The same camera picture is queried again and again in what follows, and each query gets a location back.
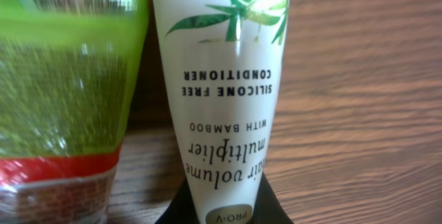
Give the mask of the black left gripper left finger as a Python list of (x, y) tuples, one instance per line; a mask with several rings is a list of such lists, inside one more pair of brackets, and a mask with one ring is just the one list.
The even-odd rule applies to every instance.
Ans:
[(155, 224), (199, 224), (198, 216), (189, 189), (188, 180), (182, 181), (176, 195), (173, 197), (164, 213)]

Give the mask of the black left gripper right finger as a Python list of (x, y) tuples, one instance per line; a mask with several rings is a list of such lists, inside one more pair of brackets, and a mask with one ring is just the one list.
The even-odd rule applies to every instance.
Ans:
[(282, 208), (265, 174), (262, 175), (250, 224), (294, 224)]

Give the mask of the white conditioner tube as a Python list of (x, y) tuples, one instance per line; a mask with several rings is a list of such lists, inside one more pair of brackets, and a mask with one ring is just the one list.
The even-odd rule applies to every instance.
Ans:
[(153, 0), (169, 108), (200, 223), (249, 223), (290, 0)]

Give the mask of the green snack bag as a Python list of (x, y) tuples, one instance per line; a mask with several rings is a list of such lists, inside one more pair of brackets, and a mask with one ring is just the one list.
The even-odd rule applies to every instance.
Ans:
[(146, 0), (1, 0), (1, 222), (105, 223)]

